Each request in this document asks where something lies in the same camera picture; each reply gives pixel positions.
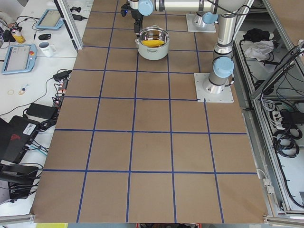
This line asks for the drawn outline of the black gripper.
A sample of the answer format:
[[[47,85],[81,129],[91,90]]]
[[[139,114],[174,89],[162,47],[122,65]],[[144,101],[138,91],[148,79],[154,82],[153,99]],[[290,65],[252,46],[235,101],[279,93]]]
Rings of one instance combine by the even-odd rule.
[[[143,15],[139,12],[139,10],[131,9],[132,18],[135,20],[133,24],[134,33],[138,38],[140,36],[140,31],[142,30],[142,23],[140,21],[143,20]]]

